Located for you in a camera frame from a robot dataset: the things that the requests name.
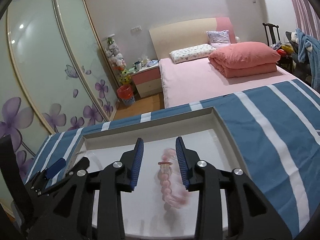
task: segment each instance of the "cream headboard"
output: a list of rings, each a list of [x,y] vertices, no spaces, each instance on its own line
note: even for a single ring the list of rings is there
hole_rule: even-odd
[[[150,29],[158,59],[170,57],[170,52],[208,43],[207,31],[229,30],[231,43],[236,43],[229,18],[196,19]]]

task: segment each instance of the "mug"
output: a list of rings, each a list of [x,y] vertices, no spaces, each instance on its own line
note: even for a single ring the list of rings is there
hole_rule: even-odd
[[[141,70],[141,62],[138,61],[134,65],[136,66],[137,70]]]

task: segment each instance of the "white wall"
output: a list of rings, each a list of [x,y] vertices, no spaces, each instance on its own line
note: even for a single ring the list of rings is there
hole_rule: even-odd
[[[253,0],[86,0],[101,39],[115,33],[128,66],[142,54],[156,54],[149,29],[208,17],[230,17],[241,41],[265,42],[260,1]],[[142,31],[132,34],[131,28]]]
[[[264,2],[267,22],[279,25],[280,39],[282,42],[287,42],[285,32],[293,32],[297,28],[292,0],[264,0]]]

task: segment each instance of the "purple flower decal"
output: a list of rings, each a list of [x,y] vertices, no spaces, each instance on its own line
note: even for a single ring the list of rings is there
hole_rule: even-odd
[[[68,131],[71,131],[71,130],[76,130],[76,129],[79,129],[81,126],[84,125],[84,119],[82,117],[79,118],[79,120],[77,119],[76,116],[72,117],[70,119],[70,123],[71,123],[71,127],[68,129]]]
[[[67,65],[67,69],[65,70],[65,72],[67,74],[66,79],[79,77],[74,66]]]
[[[103,101],[100,98],[97,98],[99,105],[102,107],[103,106]]]
[[[74,89],[73,90],[73,98],[76,98],[78,93],[79,93],[79,90],[78,89]]]
[[[103,106],[103,110],[106,111],[109,117],[111,116],[111,113],[113,112],[113,106],[111,106],[109,101],[107,101],[107,104]]]
[[[61,105],[60,104],[52,104],[50,107],[49,114],[42,113],[46,121],[50,124],[52,129],[59,133],[57,126],[65,126],[67,122],[67,117],[65,114],[60,114],[61,111]]]
[[[100,83],[96,83],[95,88],[97,91],[99,91],[99,97],[100,98],[105,98],[105,94],[104,93],[108,93],[109,88],[108,86],[105,86],[106,82],[101,79]]]
[[[92,104],[92,108],[90,106],[84,107],[83,116],[84,118],[90,118],[87,126],[95,125],[96,121],[102,122],[102,116],[94,104]]]
[[[26,158],[27,158],[27,152],[26,151],[18,151],[16,153],[16,158],[17,158],[17,164],[18,164],[18,167],[19,167],[19,174],[20,174],[20,177],[21,179],[24,179],[25,176],[27,175],[27,172],[30,168],[30,165],[33,161],[33,158],[31,159],[28,159],[26,161]]]
[[[0,122],[0,138],[10,134],[14,152],[19,149],[22,143],[22,135],[19,129],[29,127],[34,116],[31,107],[26,107],[19,112],[20,105],[21,98],[15,97],[7,100],[2,106],[4,121]]]

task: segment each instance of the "trash can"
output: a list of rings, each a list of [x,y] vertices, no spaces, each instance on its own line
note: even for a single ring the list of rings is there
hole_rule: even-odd
[[[134,95],[131,85],[123,85],[117,89],[117,94],[125,106],[131,106],[134,102]]]

